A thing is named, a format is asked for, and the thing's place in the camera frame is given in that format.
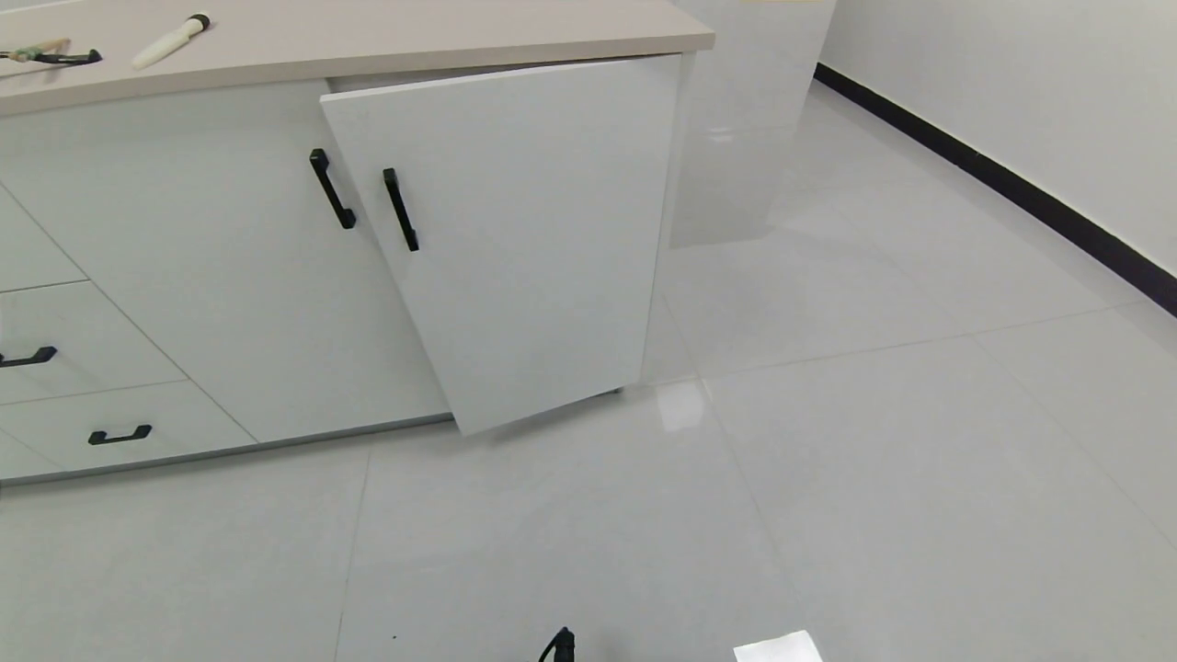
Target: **floor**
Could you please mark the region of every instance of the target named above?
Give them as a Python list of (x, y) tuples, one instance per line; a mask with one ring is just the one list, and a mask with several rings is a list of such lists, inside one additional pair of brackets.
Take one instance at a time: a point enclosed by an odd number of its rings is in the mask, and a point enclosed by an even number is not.
[(1177, 660), (1177, 320), (819, 85), (786, 143), (690, 161), (646, 385), (5, 489), (0, 658)]

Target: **countertop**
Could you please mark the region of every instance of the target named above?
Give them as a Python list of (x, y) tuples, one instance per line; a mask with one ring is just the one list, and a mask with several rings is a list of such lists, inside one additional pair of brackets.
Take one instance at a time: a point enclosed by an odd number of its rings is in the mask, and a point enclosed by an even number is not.
[[(195, 12), (212, 27), (142, 71)], [(105, 60), (0, 60), (0, 117), (286, 80), (680, 53), (714, 33), (663, 0), (79, 0), (0, 13), (0, 49), (68, 37)]]

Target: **white paper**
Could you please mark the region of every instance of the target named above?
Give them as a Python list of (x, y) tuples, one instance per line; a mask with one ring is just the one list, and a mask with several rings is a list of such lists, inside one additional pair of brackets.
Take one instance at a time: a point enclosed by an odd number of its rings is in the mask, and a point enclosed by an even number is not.
[(805, 630), (733, 648), (736, 662), (822, 662), (813, 638)]

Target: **cabinet handle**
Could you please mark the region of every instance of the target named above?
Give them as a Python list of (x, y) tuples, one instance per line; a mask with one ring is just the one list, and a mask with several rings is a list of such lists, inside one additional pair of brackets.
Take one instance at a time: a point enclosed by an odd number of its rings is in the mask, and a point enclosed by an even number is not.
[(417, 231), (413, 230), (413, 221), (408, 220), (408, 210), (405, 208), (405, 200), (400, 197), (400, 180), (397, 179), (397, 168), (384, 170), (384, 187), (388, 190), (388, 197), (392, 198), (392, 208), (397, 210), (397, 220), (400, 221), (400, 231), (405, 233), (408, 250), (419, 251), (421, 246), (417, 243)]
[(58, 349), (54, 346), (41, 347), (36, 350), (36, 353), (28, 358), (14, 358), (12, 360), (5, 360), (4, 355), (0, 355), (0, 368), (20, 368), (21, 365), (36, 365), (38, 363), (49, 363), (49, 359), (58, 355)]
[(311, 150), (311, 167), (314, 168), (314, 174), (319, 178), (319, 184), (322, 185), (322, 192), (327, 194), (331, 208), (335, 210), (335, 218), (339, 219), (339, 225), (343, 225), (344, 230), (351, 230), (355, 227), (355, 212), (345, 207), (339, 201), (335, 187), (331, 184), (331, 178), (327, 177), (327, 166), (330, 165), (331, 159), (327, 158), (326, 152), (318, 147)]
[(127, 437), (107, 437), (104, 430), (99, 430), (98, 432), (93, 432), (89, 436), (89, 441), (86, 443), (92, 446), (100, 446), (102, 444), (117, 444), (119, 442), (135, 442), (139, 439), (146, 439), (147, 435), (151, 435), (151, 425), (140, 425)]

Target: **cabinet door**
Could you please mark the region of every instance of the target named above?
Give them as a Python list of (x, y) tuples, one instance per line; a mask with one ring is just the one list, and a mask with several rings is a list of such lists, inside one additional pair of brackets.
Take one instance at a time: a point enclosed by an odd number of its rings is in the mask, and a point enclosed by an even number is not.
[(348, 194), (324, 81), (0, 120), (0, 179), (94, 283), (261, 442), (448, 411)]
[(0, 294), (0, 404), (185, 379), (93, 283)]
[(324, 97), (463, 432), (638, 380), (679, 60)]
[(192, 382), (7, 404), (0, 429), (67, 471), (254, 443)]

